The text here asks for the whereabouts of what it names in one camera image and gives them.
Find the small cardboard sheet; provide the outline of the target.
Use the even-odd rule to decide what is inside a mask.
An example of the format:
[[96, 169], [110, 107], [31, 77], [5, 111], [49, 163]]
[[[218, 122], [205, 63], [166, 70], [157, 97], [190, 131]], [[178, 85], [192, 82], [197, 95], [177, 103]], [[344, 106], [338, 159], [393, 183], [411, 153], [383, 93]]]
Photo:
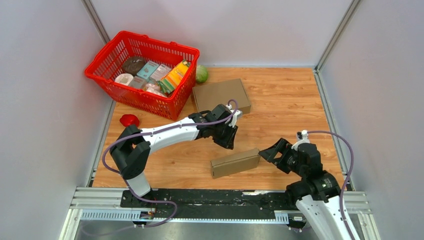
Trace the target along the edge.
[[210, 161], [211, 176], [217, 179], [254, 169], [260, 159], [258, 148], [213, 159]]

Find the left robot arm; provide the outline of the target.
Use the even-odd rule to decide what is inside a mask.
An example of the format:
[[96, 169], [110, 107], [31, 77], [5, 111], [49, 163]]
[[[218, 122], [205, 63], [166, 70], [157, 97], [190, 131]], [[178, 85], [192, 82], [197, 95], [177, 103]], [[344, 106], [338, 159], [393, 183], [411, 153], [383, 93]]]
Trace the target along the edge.
[[131, 124], [105, 150], [117, 168], [113, 169], [106, 163], [104, 166], [120, 174], [133, 191], [136, 204], [142, 208], [148, 207], [153, 201], [153, 194], [145, 168], [151, 154], [178, 143], [207, 138], [212, 138], [215, 144], [224, 149], [232, 150], [238, 130], [237, 121], [242, 115], [241, 110], [228, 103], [158, 127], [138, 128]]

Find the large brown cardboard box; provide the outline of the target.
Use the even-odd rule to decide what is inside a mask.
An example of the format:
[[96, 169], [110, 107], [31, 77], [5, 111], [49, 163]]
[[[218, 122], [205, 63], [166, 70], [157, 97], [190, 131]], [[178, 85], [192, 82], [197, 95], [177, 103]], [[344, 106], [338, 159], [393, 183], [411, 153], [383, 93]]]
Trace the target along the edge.
[[240, 78], [195, 86], [192, 92], [198, 112], [212, 110], [218, 104], [226, 105], [231, 99], [237, 101], [238, 109], [243, 114], [249, 114], [252, 109]]

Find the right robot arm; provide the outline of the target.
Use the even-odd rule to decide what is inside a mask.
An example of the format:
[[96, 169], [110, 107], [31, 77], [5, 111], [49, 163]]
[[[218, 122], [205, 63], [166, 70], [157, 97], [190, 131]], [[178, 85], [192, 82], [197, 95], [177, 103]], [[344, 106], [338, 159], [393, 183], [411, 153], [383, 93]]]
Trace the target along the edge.
[[280, 138], [258, 154], [282, 172], [300, 176], [299, 181], [286, 186], [285, 203], [301, 211], [319, 239], [360, 239], [344, 206], [341, 187], [336, 178], [323, 169], [321, 154], [307, 137], [295, 144]]

